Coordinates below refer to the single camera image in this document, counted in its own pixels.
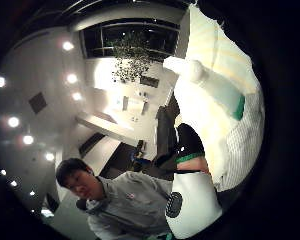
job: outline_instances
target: green stripe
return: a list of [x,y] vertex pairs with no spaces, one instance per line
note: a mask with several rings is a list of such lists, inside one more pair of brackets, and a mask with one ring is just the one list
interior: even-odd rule
[[190,160],[192,158],[199,157],[199,156],[203,156],[204,157],[204,153],[203,152],[191,153],[191,154],[189,154],[187,156],[184,156],[184,157],[181,157],[181,158],[177,158],[176,162],[177,163],[185,162],[185,161],[188,161],[188,160]]
[[237,110],[234,113],[232,113],[232,116],[237,120],[240,120],[243,116],[245,100],[246,100],[245,97],[241,95]]

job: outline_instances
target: air vent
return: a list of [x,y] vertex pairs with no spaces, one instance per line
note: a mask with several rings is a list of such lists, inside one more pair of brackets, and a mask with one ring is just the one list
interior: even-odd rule
[[29,104],[35,114],[38,114],[42,109],[47,106],[46,100],[44,99],[42,93],[38,93],[33,98],[29,100]]

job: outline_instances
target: white wall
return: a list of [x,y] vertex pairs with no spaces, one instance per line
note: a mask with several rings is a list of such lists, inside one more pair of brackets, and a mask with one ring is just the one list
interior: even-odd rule
[[87,214],[76,207],[77,199],[67,192],[49,225],[71,240],[94,240],[96,236],[89,229]]
[[[6,87],[0,89],[0,166],[6,169],[8,181],[16,180],[16,195],[30,209],[40,209],[52,179],[47,178],[53,163],[46,161],[47,151],[64,153],[78,148],[94,132],[75,121],[81,109],[94,109],[91,88],[85,86],[85,68],[78,34],[66,28],[50,28],[33,33],[47,32],[12,48],[5,56],[0,73],[6,78]],[[75,48],[62,49],[64,40]],[[75,72],[79,81],[70,85],[65,79]],[[75,102],[71,94],[81,92],[83,101]],[[47,106],[35,114],[29,99],[42,92]],[[11,129],[7,119],[20,118],[20,126]],[[25,146],[22,136],[30,129],[35,141]],[[29,197],[30,191],[36,195]]]
[[[99,175],[119,144],[118,140],[105,136],[83,160],[94,170],[95,175]],[[75,150],[72,156],[77,157]],[[76,207],[78,198],[67,190],[61,198],[62,201],[49,225],[72,240],[94,240],[96,236],[88,227],[87,214]]]
[[84,157],[84,161],[93,169],[95,175],[99,175],[119,146],[120,141],[103,137]]
[[121,18],[155,18],[179,24],[183,10],[155,3],[118,4],[100,9],[92,16],[81,19],[70,26],[71,31],[79,31],[89,26]]
[[[85,113],[91,114],[91,116],[84,117],[85,122],[81,123],[87,123],[85,124],[86,126],[96,130],[100,130],[97,126],[99,124],[99,127],[107,128],[107,130],[115,133],[111,135],[112,137],[118,137],[119,135],[117,139],[132,146],[135,146],[135,143],[140,139],[145,140],[147,148],[144,157],[152,160],[156,156],[154,129],[157,121],[155,117],[159,107],[168,104],[170,101],[177,76],[172,71],[164,69],[161,63],[154,62],[145,75],[159,79],[158,88],[142,85],[139,83],[139,79],[136,79],[135,82],[127,83],[114,82],[112,80],[112,72],[115,70],[115,62],[114,57],[87,59],[85,67],[87,85],[96,89],[95,110],[109,114],[117,121],[119,126],[95,118],[92,116],[93,112],[89,113],[87,111]],[[138,96],[136,93],[138,91],[145,92],[147,97]],[[128,104],[127,109],[120,110],[113,106],[113,102],[117,98],[122,98],[122,96],[127,97]],[[147,102],[142,113],[140,110],[139,112],[131,110],[130,99]]]

